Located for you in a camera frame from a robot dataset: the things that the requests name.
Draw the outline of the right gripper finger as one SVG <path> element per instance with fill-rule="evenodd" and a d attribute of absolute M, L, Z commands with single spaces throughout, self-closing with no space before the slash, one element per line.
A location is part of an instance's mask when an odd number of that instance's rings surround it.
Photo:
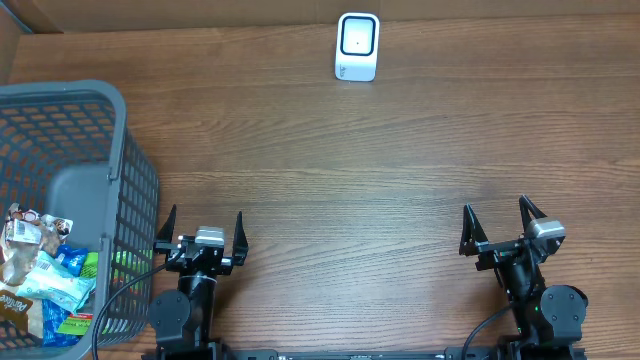
<path fill-rule="evenodd" d="M 547 215 L 525 194 L 519 197 L 519 209 L 524 230 L 527 230 L 534 220 L 547 217 Z"/>
<path fill-rule="evenodd" d="M 479 255 L 489 244 L 489 240 L 482 228 L 471 204 L 463 208 L 463 228 L 459 244 L 459 254 L 465 256 Z"/>

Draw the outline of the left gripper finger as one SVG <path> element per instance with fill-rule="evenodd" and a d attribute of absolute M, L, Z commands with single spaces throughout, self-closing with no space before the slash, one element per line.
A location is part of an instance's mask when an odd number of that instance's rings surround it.
<path fill-rule="evenodd" d="M 249 244 L 243 226 L 243 214 L 239 212 L 236 217 L 234 239 L 232 246 L 232 265 L 243 266 L 248 256 Z"/>
<path fill-rule="evenodd" d="M 177 206 L 173 205 L 167 220 L 162 225 L 162 227 L 160 228 L 160 230 L 156 235 L 157 241 L 171 241 L 173 239 L 176 215 L 177 215 Z"/>

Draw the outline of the green snack bag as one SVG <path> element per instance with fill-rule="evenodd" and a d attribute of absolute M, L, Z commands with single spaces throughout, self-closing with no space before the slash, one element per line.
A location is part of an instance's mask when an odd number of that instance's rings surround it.
<path fill-rule="evenodd" d="M 79 338 L 80 336 L 84 336 L 90 326 L 90 323 L 93 319 L 94 312 L 97 313 L 100 309 L 96 307 L 95 303 L 95 291 L 97 286 L 97 272 L 98 272 L 98 264 L 99 264 L 99 253 L 98 252 L 88 252 L 87 249 L 76 249 L 72 251 L 72 248 L 64 245 L 63 250 L 58 251 L 58 257 L 56 261 L 60 262 L 62 265 L 66 266 L 68 270 L 71 272 L 78 270 L 78 279 L 80 280 L 91 280 L 91 288 L 83 295 L 81 302 L 79 303 L 79 307 L 75 310 L 75 312 L 64 312 L 64 314 L 69 313 L 67 315 L 62 315 L 62 322 L 56 320 L 53 325 L 54 334 L 55 335 L 64 335 L 63 337 L 74 340 L 75 338 Z M 73 257 L 69 257 L 69 261 L 66 258 L 63 259 L 63 255 L 72 255 Z M 128 252 L 117 252 L 116 253 L 116 263 L 118 265 L 123 265 L 127 270 L 141 270 L 143 273 L 150 270 L 150 264 L 146 263 L 136 257 L 135 255 L 131 255 L 127 258 Z M 125 283 L 125 280 L 129 281 L 134 276 L 137 275 L 125 275 L 124 272 L 119 271 L 118 269 L 114 270 L 114 276 L 112 280 L 113 286 L 121 286 Z"/>

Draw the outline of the blue oreo packet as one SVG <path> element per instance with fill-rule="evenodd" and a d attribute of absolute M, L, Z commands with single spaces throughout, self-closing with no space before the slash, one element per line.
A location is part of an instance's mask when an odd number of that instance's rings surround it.
<path fill-rule="evenodd" d="M 61 245 L 54 256 L 39 253 L 42 264 L 49 266 L 42 300 L 44 347 L 72 346 L 86 333 L 85 323 L 81 321 L 78 327 L 70 317 L 81 306 L 82 292 L 88 287 L 79 277 L 88 255 L 86 248 L 69 245 Z"/>

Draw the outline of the teal snack packet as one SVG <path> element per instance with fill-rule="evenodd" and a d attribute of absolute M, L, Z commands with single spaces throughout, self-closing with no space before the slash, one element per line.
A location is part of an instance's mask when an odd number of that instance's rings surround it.
<path fill-rule="evenodd" d="M 76 277 L 46 252 L 39 251 L 35 266 L 18 286 L 16 294 L 25 298 L 49 300 L 76 314 L 95 286 L 95 278 Z"/>

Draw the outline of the beige cookie snack bag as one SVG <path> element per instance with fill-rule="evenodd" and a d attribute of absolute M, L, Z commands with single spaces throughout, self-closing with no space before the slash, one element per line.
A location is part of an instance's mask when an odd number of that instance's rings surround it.
<path fill-rule="evenodd" d="M 42 301 L 17 294 L 35 268 L 40 251 L 54 257 L 73 227 L 73 221 L 40 215 L 19 203 L 9 206 L 1 234 L 1 320 L 19 335 L 43 337 Z"/>

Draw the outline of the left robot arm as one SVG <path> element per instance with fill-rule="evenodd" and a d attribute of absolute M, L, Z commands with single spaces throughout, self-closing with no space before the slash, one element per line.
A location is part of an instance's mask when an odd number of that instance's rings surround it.
<path fill-rule="evenodd" d="M 213 339 L 215 287 L 219 276 L 242 266 L 249 252 L 243 216 L 236 217 L 232 253 L 224 254 L 224 230 L 201 226 L 196 234 L 172 241 L 177 208 L 158 231 L 153 251 L 165 256 L 160 267 L 179 275 L 178 285 L 155 296 L 149 305 L 148 323 L 155 331 L 156 347 L 143 360 L 230 360 L 235 355 L 220 339 Z"/>

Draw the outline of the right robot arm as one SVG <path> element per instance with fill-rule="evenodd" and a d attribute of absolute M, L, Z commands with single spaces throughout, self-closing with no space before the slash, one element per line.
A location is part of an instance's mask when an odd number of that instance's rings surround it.
<path fill-rule="evenodd" d="M 514 240 L 492 243 L 472 206 L 463 208 L 459 253 L 475 256 L 477 270 L 494 272 L 506 292 L 507 305 L 477 325 L 454 357 L 584 359 L 585 351 L 574 344 L 582 339 L 588 297 L 575 286 L 548 286 L 540 270 L 540 265 L 561 247 L 566 229 L 526 195 L 519 198 L 519 210 L 522 234 Z M 507 313 L 514 316 L 516 335 L 503 335 L 489 348 L 472 345 L 482 330 Z"/>

